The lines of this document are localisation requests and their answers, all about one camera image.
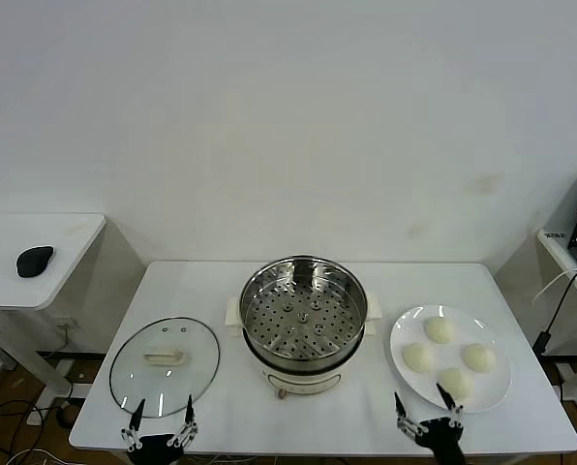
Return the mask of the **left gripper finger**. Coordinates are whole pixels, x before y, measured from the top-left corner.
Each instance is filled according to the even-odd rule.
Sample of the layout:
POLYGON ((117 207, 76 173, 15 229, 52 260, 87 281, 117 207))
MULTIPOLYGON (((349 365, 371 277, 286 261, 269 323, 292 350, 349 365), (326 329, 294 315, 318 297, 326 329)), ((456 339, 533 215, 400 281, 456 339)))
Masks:
POLYGON ((192 395, 188 396, 184 422, 168 439, 167 446, 175 449, 187 449, 197 435, 197 423, 192 395))
POLYGON ((129 425, 121 429, 121 437, 125 442, 127 451, 135 451, 142 448, 142 442, 138 437, 138 430, 143 417, 144 405, 145 399, 142 398, 130 417, 129 425))

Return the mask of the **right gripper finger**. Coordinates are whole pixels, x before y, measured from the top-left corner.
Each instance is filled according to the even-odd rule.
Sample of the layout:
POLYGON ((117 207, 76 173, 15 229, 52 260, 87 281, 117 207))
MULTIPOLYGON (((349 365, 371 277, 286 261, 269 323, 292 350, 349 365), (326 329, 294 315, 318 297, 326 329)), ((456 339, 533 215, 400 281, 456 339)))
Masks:
POLYGON ((463 413, 463 406, 457 405, 452 395, 440 383, 436 383, 436 386, 449 413, 448 417, 437 419, 438 425, 446 425, 452 429, 462 429, 461 414, 463 413))
POLYGON ((410 439, 423 436, 427 430, 408 416, 408 413, 397 392, 394 392, 397 427, 410 439))

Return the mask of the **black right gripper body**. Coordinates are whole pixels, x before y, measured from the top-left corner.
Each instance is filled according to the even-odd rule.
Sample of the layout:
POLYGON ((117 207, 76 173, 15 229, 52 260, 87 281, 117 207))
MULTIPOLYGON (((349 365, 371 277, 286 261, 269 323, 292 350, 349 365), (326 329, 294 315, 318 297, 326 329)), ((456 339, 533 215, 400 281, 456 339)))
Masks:
POLYGON ((459 446, 464 428, 459 420, 435 418, 419 423, 420 434, 415 442, 433 453, 439 465, 465 465, 466 458, 459 446))

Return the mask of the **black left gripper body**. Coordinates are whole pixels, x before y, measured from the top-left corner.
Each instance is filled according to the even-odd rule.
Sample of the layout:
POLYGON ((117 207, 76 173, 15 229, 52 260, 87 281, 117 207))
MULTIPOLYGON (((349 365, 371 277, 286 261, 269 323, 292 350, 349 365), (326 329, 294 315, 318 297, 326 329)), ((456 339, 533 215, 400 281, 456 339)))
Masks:
POLYGON ((128 459, 135 465, 169 465, 178 462, 184 451, 181 447, 169 446, 170 434, 143 436, 140 449, 127 452, 128 459))

